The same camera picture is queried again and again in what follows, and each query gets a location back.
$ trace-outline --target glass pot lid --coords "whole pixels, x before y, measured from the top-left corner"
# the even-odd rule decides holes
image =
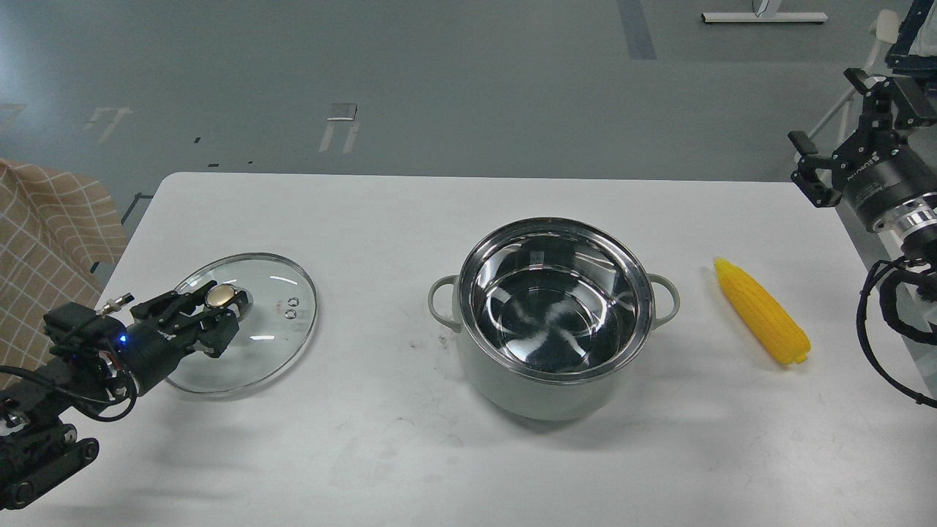
[[[219,358],[190,354],[170,384],[191,393],[231,392],[272,377],[303,350],[316,320],[316,288],[298,264],[264,252],[236,254],[192,273],[175,291],[191,293],[209,280],[246,291],[250,305]]]

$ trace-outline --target cooking pot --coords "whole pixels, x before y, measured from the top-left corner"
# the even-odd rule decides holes
[[[657,317],[651,283],[673,308]],[[453,318],[437,290],[453,287]],[[429,311],[457,334],[467,378],[501,408],[566,420],[601,408],[651,330],[680,308],[677,287],[645,272],[612,236],[565,218],[523,219],[494,231],[458,275],[430,287]]]

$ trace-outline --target corn cob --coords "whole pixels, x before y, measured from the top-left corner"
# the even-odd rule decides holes
[[[767,352],[781,364],[807,360],[811,342],[781,304],[728,260],[717,258],[714,265],[725,297]]]

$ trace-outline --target black cable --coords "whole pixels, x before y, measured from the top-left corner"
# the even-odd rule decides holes
[[[112,423],[114,421],[117,421],[126,417],[127,414],[129,414],[130,411],[133,410],[133,407],[137,405],[137,385],[134,383],[133,376],[131,376],[129,373],[124,373],[124,375],[127,376],[126,378],[126,380],[128,381],[127,391],[129,392],[129,394],[127,395],[127,397],[120,399],[118,402],[124,402],[125,400],[129,399],[130,403],[126,406],[126,408],[120,414],[106,417],[106,416],[95,414],[93,411],[88,410],[87,408],[84,408],[79,404],[75,405],[75,410],[78,410],[79,412],[81,412],[85,417],[89,419],[93,419],[95,421],[100,421],[101,423]]]
[[[117,351],[114,350],[114,347],[109,342],[108,342],[108,350],[111,352],[111,358],[114,358],[117,356]],[[114,421],[117,421],[119,419],[123,419],[124,417],[126,417],[127,414],[129,414],[130,411],[133,410],[133,407],[137,405],[137,382],[134,380],[133,375],[131,375],[130,372],[127,371],[126,369],[121,369],[120,374],[124,377],[124,383],[127,389],[127,396],[121,398],[120,400],[124,401],[124,400],[130,399],[130,403],[126,406],[126,408],[120,414],[105,417],[105,416],[101,416],[100,414],[94,414],[92,411],[85,412],[84,410],[87,410],[87,409],[77,404],[75,405],[75,409],[81,412],[82,414],[84,414],[89,419],[93,419],[101,423],[112,423]]]
[[[97,313],[95,313],[94,315],[92,315],[92,316],[88,317],[87,319],[85,319],[84,322],[82,322],[81,324],[78,324],[78,325],[76,325],[75,327],[73,327],[73,328],[71,329],[71,331],[69,331],[68,333],[65,334],[65,337],[62,339],[62,343],[65,344],[65,345],[68,345],[68,341],[71,340],[72,337],[74,337],[75,335],[77,335],[78,332],[79,332],[79,331],[82,331],[85,327],[88,327],[88,325],[89,325],[90,323],[94,322],[94,321],[97,320],[98,318],[99,318],[99,317],[98,317]]]
[[[94,398],[86,397],[82,394],[75,393],[69,389],[59,386],[58,384],[55,383],[55,381],[53,381],[52,379],[44,375],[40,375],[32,370],[25,369],[25,368],[17,368],[15,366],[0,365],[0,373],[7,373],[9,375],[19,377],[25,381],[29,381],[30,383],[39,384],[40,386],[49,388],[52,391],[56,393],[60,393],[70,399],[80,400],[82,402],[88,402],[91,404],[97,404],[101,406],[114,406],[126,400],[126,399],[101,400],[101,399],[94,399]]]
[[[863,285],[862,291],[859,292],[859,306],[855,312],[855,330],[859,337],[859,346],[862,348],[862,353],[865,354],[866,359],[869,360],[869,364],[871,364],[872,368],[875,369],[879,375],[881,375],[886,381],[888,381],[889,384],[894,386],[902,394],[910,397],[911,399],[914,399],[917,404],[924,404],[926,406],[930,406],[931,408],[937,408],[937,399],[932,399],[920,392],[915,392],[908,386],[905,386],[904,384],[896,381],[891,375],[888,375],[888,372],[882,368],[878,358],[875,357],[875,353],[872,351],[871,344],[869,343],[869,333],[866,330],[869,295],[871,294],[872,289],[888,273],[895,270],[903,271],[904,266],[907,263],[907,258],[902,256],[894,262],[880,260],[871,267],[869,274],[866,276],[866,283]],[[879,267],[882,265],[885,266],[885,269],[879,271]]]

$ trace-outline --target gray floor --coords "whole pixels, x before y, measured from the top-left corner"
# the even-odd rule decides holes
[[[878,11],[910,5],[706,25],[751,3],[0,0],[0,156],[97,177],[121,210],[180,171],[784,181],[786,132],[847,87]],[[357,134],[320,151],[335,102]],[[935,130],[912,145],[937,162]]]

